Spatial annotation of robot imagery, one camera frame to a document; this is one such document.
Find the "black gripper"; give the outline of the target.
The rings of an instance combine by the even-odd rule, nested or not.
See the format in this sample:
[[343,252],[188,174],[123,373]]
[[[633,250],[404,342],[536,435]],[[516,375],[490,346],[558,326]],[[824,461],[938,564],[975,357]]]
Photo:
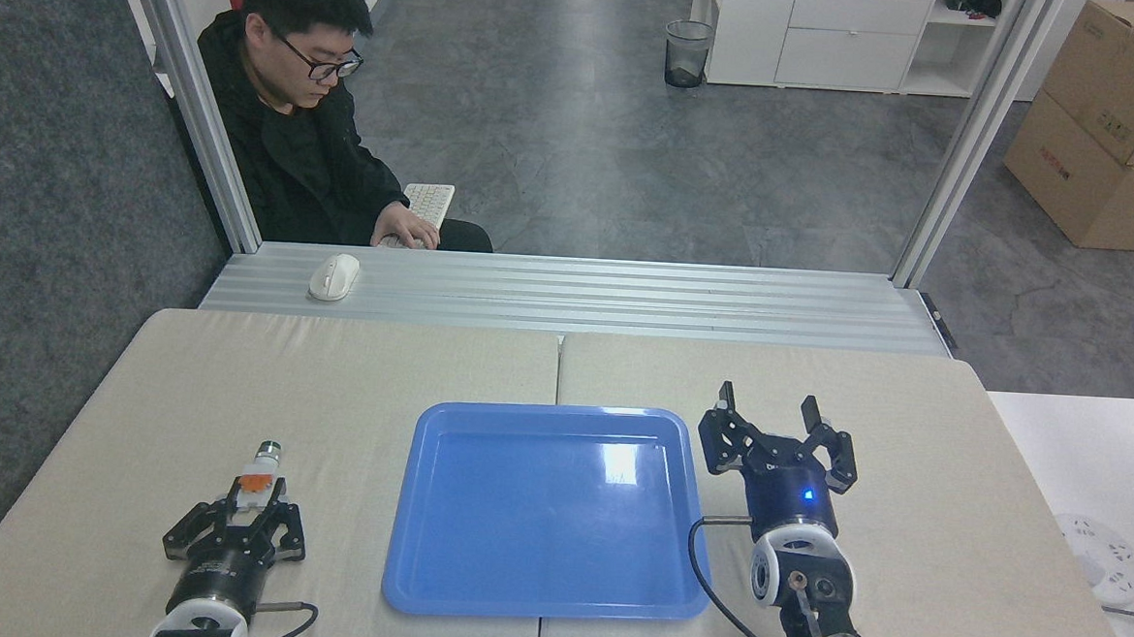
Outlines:
[[832,496],[845,495],[858,479],[849,432],[836,430],[820,414],[816,397],[801,408],[806,438],[765,436],[736,411],[733,381],[723,381],[714,406],[699,424],[710,474],[748,469],[751,540],[789,524],[819,525],[839,536]]
[[185,569],[167,602],[167,612],[188,600],[222,602],[252,621],[268,570],[276,561],[306,557],[301,506],[287,494],[287,481],[276,479],[260,530],[229,526],[236,513],[239,481],[214,502],[198,502],[166,532],[166,558],[185,559]]

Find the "person's left hand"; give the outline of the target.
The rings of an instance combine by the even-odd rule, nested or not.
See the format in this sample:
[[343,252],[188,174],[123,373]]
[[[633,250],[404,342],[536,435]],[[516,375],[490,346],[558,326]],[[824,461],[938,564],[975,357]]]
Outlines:
[[401,247],[406,248],[434,250],[441,243],[435,226],[417,216],[401,202],[391,202],[378,213],[370,243],[372,246],[379,246],[390,236],[397,238]]

